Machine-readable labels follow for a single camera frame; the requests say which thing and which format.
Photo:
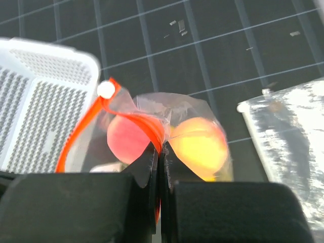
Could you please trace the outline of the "pink toy peach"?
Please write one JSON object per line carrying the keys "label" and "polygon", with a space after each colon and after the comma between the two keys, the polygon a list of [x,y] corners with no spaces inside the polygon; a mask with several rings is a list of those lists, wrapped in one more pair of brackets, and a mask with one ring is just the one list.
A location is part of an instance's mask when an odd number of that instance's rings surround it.
{"label": "pink toy peach", "polygon": [[127,118],[115,116],[108,126],[108,147],[125,164],[130,165],[138,159],[149,143],[148,136]]}

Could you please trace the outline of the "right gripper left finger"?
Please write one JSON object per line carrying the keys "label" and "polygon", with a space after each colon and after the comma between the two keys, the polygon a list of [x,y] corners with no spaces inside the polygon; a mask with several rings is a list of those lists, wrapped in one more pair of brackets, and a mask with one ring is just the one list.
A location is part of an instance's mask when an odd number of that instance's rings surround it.
{"label": "right gripper left finger", "polygon": [[151,242],[158,152],[119,173],[1,173],[1,242]]}

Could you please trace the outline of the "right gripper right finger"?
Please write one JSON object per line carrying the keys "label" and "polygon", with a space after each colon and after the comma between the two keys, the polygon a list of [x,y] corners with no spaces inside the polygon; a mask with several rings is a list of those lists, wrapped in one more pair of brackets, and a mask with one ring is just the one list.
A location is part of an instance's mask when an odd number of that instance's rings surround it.
{"label": "right gripper right finger", "polygon": [[169,144],[159,158],[162,242],[313,242],[294,193],[269,182],[205,182]]}

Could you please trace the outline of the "orange toy with leaf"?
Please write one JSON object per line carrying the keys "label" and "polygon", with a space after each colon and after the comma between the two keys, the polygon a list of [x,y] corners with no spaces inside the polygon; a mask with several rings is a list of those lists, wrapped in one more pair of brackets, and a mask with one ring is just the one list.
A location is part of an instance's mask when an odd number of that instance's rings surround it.
{"label": "orange toy with leaf", "polygon": [[177,158],[204,181],[216,182],[228,159],[226,137],[211,120],[194,117],[171,128],[169,144]]}

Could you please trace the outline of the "white perforated plastic basket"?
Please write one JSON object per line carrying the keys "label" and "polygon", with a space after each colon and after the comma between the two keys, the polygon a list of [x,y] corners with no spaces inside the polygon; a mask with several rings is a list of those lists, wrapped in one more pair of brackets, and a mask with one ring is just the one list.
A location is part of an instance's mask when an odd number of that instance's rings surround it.
{"label": "white perforated plastic basket", "polygon": [[75,48],[1,38],[1,170],[52,173],[96,97],[98,59]]}

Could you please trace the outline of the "clear zip bag orange zipper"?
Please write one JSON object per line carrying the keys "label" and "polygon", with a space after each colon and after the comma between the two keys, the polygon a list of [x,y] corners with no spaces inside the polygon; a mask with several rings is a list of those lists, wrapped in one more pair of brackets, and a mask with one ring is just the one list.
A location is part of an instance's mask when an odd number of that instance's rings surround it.
{"label": "clear zip bag orange zipper", "polygon": [[[165,92],[132,97],[126,88],[110,78],[98,85],[97,96],[68,137],[55,171],[113,172],[120,171],[122,166],[129,168],[137,162],[140,157],[130,165],[119,161],[108,147],[107,129],[115,116],[135,123],[148,136],[148,146],[152,145],[157,156],[161,155],[164,145],[169,144],[171,128],[190,118],[202,117],[213,121],[226,137],[205,100]],[[217,175],[216,182],[233,180],[230,152],[225,167]]]}

